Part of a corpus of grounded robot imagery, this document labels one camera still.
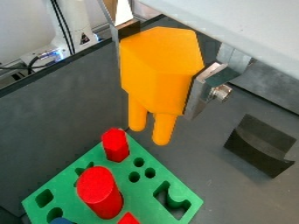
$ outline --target dark gray surface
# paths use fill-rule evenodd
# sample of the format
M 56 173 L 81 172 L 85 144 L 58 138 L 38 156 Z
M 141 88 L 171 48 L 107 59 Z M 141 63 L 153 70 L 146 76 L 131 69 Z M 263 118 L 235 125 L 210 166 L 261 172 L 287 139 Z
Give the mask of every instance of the dark gray surface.
M 0 223 L 2 224 L 23 224 L 22 220 L 10 214 L 2 207 L 0 207 Z
M 122 120 L 113 44 L 0 98 L 0 206 L 23 215 L 22 200 Z
M 194 121 L 178 120 L 173 141 L 159 147 L 146 131 L 129 133 L 205 200 L 191 223 L 299 223 L 299 141 L 286 155 L 298 161 L 271 179 L 225 149 L 231 131 L 245 114 L 299 139 L 299 116 L 234 87 L 227 102 L 215 101 Z
M 231 83 L 299 114 L 299 80 L 261 61 Z

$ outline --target white wall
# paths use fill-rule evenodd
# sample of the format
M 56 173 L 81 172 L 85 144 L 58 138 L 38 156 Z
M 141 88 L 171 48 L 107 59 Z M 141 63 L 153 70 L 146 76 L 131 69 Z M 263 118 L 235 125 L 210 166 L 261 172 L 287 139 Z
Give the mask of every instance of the white wall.
M 48 45 L 54 28 L 46 10 L 50 0 L 0 0 L 0 62 L 18 60 L 20 56 Z M 86 0 L 91 27 L 107 22 L 97 0 Z
M 138 0 L 134 0 L 134 7 L 135 14 L 142 18 L 150 19 L 162 14 L 158 10 L 154 10 L 153 8 L 139 3 Z

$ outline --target red cylinder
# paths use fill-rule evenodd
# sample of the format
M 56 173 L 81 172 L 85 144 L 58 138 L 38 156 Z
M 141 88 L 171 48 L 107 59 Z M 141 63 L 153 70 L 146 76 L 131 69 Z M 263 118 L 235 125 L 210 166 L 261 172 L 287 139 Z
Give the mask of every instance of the red cylinder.
M 78 194 L 99 218 L 110 220 L 118 216 L 125 201 L 114 175 L 106 167 L 95 166 L 82 173 Z

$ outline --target metal bracket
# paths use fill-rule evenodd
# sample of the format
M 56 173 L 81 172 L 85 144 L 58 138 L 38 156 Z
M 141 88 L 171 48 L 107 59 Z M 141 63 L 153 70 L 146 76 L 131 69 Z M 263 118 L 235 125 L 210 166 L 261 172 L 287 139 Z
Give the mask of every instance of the metal bracket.
M 218 61 L 223 64 L 215 62 L 194 80 L 183 114 L 187 120 L 194 119 L 213 99 L 225 102 L 230 98 L 233 89 L 225 84 L 245 73 L 251 57 L 233 46 L 222 44 Z

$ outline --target green shape sorter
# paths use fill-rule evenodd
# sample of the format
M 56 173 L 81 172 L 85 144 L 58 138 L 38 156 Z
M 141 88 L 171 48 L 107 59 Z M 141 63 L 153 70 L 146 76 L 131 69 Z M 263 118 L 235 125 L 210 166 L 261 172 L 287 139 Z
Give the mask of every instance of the green shape sorter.
M 129 134 L 126 137 L 130 156 L 122 163 L 107 160 L 101 143 L 28 196 L 23 207 L 32 224 L 47 224 L 58 217 L 78 224 L 118 224 L 126 212 L 131 212 L 142 224 L 190 223 L 201 209 L 202 199 L 135 139 Z M 77 193 L 79 175 L 85 169 L 97 165 L 113 171 L 125 198 L 123 209 L 111 220 L 102 220 L 97 216 Z M 169 207 L 183 209 L 182 217 L 175 218 L 171 210 L 158 200 L 162 193 L 167 195 Z

